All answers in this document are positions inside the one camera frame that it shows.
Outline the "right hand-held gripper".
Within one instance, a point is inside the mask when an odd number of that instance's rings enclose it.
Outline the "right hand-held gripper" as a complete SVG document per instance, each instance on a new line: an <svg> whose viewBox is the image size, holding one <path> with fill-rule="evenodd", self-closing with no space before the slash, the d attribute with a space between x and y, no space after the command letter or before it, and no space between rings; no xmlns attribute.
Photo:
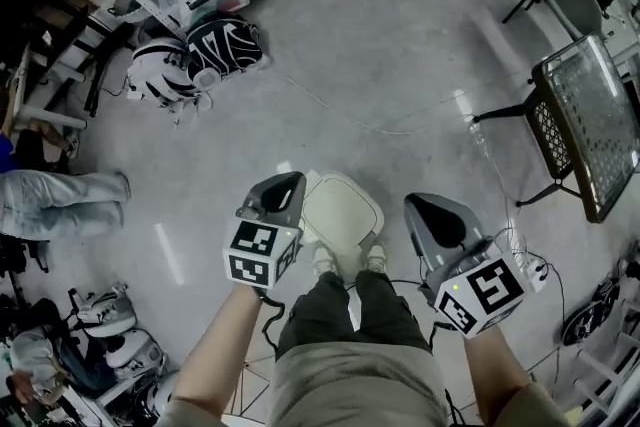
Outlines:
<svg viewBox="0 0 640 427"><path fill-rule="evenodd" d="M469 207L411 193L403 208L414 250L430 271L419 290L465 338L498 324L527 297L529 284L515 259L495 247Z"/></svg>

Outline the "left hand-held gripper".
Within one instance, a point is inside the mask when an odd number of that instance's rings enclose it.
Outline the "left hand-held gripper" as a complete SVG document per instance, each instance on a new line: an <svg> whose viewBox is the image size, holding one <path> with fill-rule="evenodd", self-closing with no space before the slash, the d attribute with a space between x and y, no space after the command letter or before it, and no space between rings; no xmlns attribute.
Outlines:
<svg viewBox="0 0 640 427"><path fill-rule="evenodd" d="M222 254L229 280L270 290L295 263L306 182L302 172L291 171L249 190L225 233Z"/></svg>

